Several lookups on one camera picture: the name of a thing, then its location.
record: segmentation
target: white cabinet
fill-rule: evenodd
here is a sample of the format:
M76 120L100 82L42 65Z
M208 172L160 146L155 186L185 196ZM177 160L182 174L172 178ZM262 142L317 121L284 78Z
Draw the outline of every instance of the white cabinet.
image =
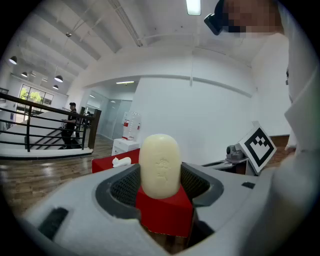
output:
M138 148L140 148L140 144L136 141L116 138L113 141L112 156L136 150Z

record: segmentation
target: ceiling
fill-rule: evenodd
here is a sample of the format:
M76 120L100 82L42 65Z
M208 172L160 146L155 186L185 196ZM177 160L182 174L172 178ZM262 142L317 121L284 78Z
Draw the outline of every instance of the ceiling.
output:
M25 69L48 77L41 83L48 89L62 75L63 94L90 63L122 48L195 46L249 66L266 39L215 36L203 20L217 2L202 0L201 15L191 16L186 0L45 0L17 31L6 58L18 57L16 75Z

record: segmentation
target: red block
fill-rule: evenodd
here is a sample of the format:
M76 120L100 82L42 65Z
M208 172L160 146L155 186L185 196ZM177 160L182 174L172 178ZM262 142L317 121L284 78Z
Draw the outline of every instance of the red block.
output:
M108 156L108 157L100 158L100 159L93 159L92 160L92 173L95 174L95 173L113 168L114 165L112 164L112 160L115 159L115 157L117 157L119 160L126 158L126 157L129 157L129 158L131 158L131 164L138 164L139 163L139 152L140 152L140 148L137 148L135 150L125 152L122 154Z
M193 207L181 184L175 195L164 199L147 196L140 186L135 207L141 211L141 224L151 232L178 237L189 236Z

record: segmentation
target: mesh grid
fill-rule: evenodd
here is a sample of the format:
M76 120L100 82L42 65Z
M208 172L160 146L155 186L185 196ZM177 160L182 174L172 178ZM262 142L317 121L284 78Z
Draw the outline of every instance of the mesh grid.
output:
M210 183L207 180L183 166L181 166L181 184L191 202L193 198L200 196L210 187Z
M140 187L140 168L115 181L110 187L111 195L119 202L135 207Z

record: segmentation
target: white soap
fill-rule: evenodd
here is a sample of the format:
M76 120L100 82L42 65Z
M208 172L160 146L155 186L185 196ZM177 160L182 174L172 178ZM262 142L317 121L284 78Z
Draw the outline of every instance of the white soap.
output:
M147 137L140 149L141 186L151 198L175 195L180 188L181 156L177 142L166 134Z

